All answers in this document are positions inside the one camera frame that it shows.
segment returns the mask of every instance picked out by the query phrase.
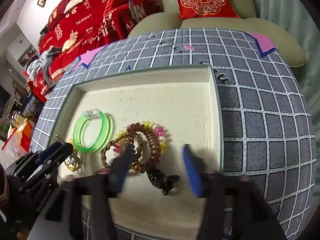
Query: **blue gripper pad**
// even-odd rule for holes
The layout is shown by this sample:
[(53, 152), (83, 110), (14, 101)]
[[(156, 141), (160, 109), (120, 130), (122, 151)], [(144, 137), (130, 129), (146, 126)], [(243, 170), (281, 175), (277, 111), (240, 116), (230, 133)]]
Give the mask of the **blue gripper pad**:
[(113, 191), (119, 194), (124, 185), (125, 176), (128, 173), (132, 155), (135, 153), (134, 145), (128, 144), (121, 157), (115, 158), (111, 164), (111, 173), (109, 174), (109, 182)]
[(195, 167), (192, 157), (193, 157), (193, 154), (191, 153), (189, 146), (186, 144), (183, 147), (183, 161), (187, 169), (189, 184), (192, 192), (197, 197), (201, 197), (202, 195), (201, 178), (200, 178), (199, 172)]

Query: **green plastic bangle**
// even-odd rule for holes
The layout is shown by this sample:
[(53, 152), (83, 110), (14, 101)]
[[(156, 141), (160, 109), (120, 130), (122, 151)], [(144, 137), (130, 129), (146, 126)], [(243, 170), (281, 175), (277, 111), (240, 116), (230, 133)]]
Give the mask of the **green plastic bangle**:
[[(92, 119), (101, 119), (101, 128), (96, 140), (85, 147), (83, 143), (84, 130)], [(73, 142), (77, 149), (83, 152), (94, 153), (100, 150), (107, 141), (110, 140), (113, 131), (113, 122), (111, 117), (107, 117), (99, 109), (85, 111), (77, 120), (73, 128)]]

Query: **plastic bag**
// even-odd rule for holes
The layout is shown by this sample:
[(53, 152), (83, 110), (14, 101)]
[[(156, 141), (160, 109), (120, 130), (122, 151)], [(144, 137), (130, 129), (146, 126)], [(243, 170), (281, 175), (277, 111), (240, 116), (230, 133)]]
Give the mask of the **plastic bag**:
[(3, 168), (8, 168), (12, 163), (20, 159), (23, 155), (27, 154), (28, 151), (26, 148), (28, 149), (30, 142), (30, 138), (24, 135), (22, 131), (19, 131), (17, 128), (15, 128), (12, 135), (6, 140), (2, 147), (1, 154), (6, 155), (6, 157), (2, 158), (1, 161)]

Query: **white tray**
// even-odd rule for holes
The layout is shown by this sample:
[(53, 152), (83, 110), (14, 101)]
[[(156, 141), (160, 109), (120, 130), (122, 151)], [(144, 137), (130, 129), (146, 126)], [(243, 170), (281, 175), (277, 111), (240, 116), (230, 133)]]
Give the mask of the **white tray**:
[[(72, 138), (76, 120), (93, 108), (112, 116), (112, 139), (134, 122), (153, 121), (164, 126), (169, 142), (157, 168), (166, 175), (180, 176), (177, 187), (169, 196), (163, 196), (146, 174), (130, 171), (121, 195), (110, 199), (114, 222), (122, 229), (151, 238), (195, 239), (205, 200), (194, 197), (190, 190), (181, 148), (190, 144), (195, 154), (204, 159), (208, 172), (221, 171), (222, 121), (212, 70), (203, 66), (157, 68), (76, 85), (65, 100), (52, 134), (65, 140)], [(99, 128), (98, 123), (91, 123), (86, 134), (96, 134)], [(109, 164), (113, 153), (107, 152)], [(100, 153), (85, 154), (82, 174), (74, 175), (92, 175), (100, 168)], [(59, 176), (68, 174), (72, 172), (60, 165)], [(83, 203), (90, 208), (88, 196)]]

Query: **gray rope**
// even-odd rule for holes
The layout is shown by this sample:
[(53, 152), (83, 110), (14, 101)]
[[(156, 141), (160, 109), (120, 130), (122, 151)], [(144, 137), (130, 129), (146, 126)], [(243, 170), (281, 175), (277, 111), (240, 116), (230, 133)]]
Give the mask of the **gray rope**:
[(140, 22), (140, 20), (138, 19), (134, 9), (133, 9), (133, 3), (132, 3), (132, 0), (129, 0), (129, 8), (130, 8), (130, 11), (131, 11), (131, 16), (133, 19), (135, 19), (138, 22)]

